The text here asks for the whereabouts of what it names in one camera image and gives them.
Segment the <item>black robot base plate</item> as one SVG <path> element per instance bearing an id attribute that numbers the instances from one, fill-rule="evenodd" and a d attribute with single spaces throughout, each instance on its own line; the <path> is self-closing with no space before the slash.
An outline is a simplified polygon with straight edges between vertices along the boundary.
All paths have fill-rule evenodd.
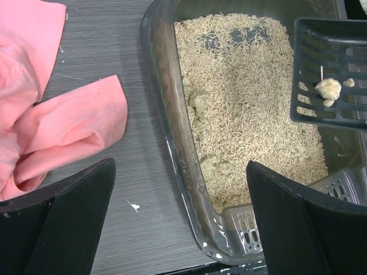
<path id="1" fill-rule="evenodd" d="M 238 266 L 229 266 L 224 264 L 210 264 L 204 265 L 199 268 L 194 268 L 189 271 L 184 271 L 182 274 L 199 274 L 199 275 L 227 275 L 227 274 L 243 274 L 243 275 L 251 275 L 251 274 L 268 274 L 267 266 L 264 261 L 253 262 L 249 264 L 242 264 Z"/>

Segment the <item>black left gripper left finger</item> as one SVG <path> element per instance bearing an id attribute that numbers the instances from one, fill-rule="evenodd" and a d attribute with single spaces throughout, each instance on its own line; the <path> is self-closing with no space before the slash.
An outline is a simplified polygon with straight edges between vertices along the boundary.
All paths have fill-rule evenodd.
<path id="1" fill-rule="evenodd" d="M 107 158 L 1 202 L 1 274 L 90 274 L 115 177 Z"/>

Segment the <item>beige litter clump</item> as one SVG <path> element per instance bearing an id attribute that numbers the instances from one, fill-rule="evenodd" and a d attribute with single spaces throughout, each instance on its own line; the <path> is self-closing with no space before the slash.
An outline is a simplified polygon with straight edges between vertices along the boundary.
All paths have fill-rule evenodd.
<path id="1" fill-rule="evenodd" d="M 334 78 L 323 78 L 323 66 L 320 66 L 321 81 L 315 85 L 315 90 L 323 100 L 323 106 L 331 107 L 340 97 L 342 85 Z"/>

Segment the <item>grey plastic litter box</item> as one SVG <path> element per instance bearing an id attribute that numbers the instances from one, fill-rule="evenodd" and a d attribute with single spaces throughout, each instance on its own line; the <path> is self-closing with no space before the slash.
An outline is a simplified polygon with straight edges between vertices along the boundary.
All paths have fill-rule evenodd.
<path id="1" fill-rule="evenodd" d="M 279 20 L 289 33 L 298 17 L 346 19 L 343 1 L 154 1 L 140 27 L 149 86 L 174 179 L 201 251 L 225 265 L 263 262 L 251 205 L 217 214 L 194 146 L 184 97 L 174 24 L 210 14 L 247 13 Z"/>

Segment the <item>black slotted litter scoop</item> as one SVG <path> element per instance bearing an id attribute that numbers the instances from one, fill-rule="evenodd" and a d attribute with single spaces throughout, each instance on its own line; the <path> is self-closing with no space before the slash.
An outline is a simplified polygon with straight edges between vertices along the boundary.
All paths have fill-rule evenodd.
<path id="1" fill-rule="evenodd" d="M 294 24 L 293 121 L 366 131 L 366 21 L 300 17 Z M 331 105 L 316 86 L 332 78 Z"/>

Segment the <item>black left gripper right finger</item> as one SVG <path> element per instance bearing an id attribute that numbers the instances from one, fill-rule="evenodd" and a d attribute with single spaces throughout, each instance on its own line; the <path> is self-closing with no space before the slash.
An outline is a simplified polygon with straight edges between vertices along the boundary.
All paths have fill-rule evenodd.
<path id="1" fill-rule="evenodd" d="M 250 161 L 247 183 L 269 274 L 366 274 L 366 207 Z"/>

